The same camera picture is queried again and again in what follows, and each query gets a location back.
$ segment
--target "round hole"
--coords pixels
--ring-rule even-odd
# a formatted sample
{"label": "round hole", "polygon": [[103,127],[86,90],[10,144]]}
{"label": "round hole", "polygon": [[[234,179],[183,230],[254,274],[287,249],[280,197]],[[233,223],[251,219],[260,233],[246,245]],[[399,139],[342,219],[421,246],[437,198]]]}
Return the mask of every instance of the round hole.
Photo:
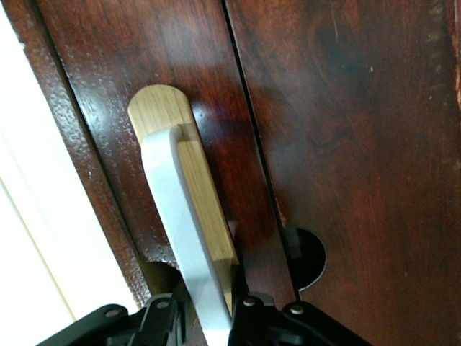
{"label": "round hole", "polygon": [[322,241],[311,231],[287,227],[288,267],[298,290],[314,284],[325,270],[326,251]]}

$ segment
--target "dark wood panel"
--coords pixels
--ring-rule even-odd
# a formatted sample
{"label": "dark wood panel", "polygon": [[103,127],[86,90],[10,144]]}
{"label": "dark wood panel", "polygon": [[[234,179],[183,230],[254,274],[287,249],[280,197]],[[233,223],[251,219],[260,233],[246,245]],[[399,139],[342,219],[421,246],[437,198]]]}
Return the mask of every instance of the dark wood panel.
{"label": "dark wood panel", "polygon": [[2,2],[20,42],[24,44],[24,51],[117,263],[136,302],[142,306],[151,297],[141,269],[142,261],[139,260],[133,247],[40,13],[30,1],[3,0]]}
{"label": "dark wood panel", "polygon": [[374,345],[458,345],[454,16],[437,0],[227,6],[279,211],[326,246],[303,299]]}
{"label": "dark wood panel", "polygon": [[139,252],[174,265],[127,104],[170,84],[191,100],[253,290],[294,298],[220,1],[37,1]]}

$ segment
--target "metal screw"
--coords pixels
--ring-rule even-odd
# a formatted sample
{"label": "metal screw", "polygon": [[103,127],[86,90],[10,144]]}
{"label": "metal screw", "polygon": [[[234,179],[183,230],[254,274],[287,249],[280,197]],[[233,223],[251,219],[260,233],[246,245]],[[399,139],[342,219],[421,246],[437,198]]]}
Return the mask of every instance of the metal screw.
{"label": "metal screw", "polygon": [[160,303],[157,304],[157,309],[166,308],[168,305],[170,305],[168,301],[161,301]]}
{"label": "metal screw", "polygon": [[253,297],[246,297],[243,300],[243,304],[244,306],[253,306],[254,304],[256,304],[256,299]]}
{"label": "metal screw", "polygon": [[301,305],[293,305],[290,308],[290,312],[293,315],[302,315],[302,314],[304,314],[304,309],[303,309],[303,307]]}
{"label": "metal screw", "polygon": [[112,310],[109,310],[108,312],[106,312],[105,316],[107,318],[116,317],[120,312],[121,312],[120,309],[112,309]]}

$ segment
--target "white wall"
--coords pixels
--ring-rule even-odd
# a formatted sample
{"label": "white wall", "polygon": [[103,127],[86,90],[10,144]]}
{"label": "white wall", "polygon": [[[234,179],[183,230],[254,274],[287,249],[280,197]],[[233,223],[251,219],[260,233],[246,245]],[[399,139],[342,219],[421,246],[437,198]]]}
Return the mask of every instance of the white wall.
{"label": "white wall", "polygon": [[36,344],[106,303],[137,310],[3,7],[0,180],[1,344]]}

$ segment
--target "black mount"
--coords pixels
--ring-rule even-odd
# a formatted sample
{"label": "black mount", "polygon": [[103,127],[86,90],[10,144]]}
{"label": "black mount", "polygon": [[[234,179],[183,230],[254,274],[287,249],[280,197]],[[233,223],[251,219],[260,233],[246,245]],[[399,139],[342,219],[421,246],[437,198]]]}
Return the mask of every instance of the black mount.
{"label": "black mount", "polygon": [[[232,267],[233,326],[228,346],[370,346],[315,306],[298,301],[278,311],[272,297],[249,293],[243,267]],[[136,314],[106,305],[38,346],[180,346],[195,311],[181,281]]]}

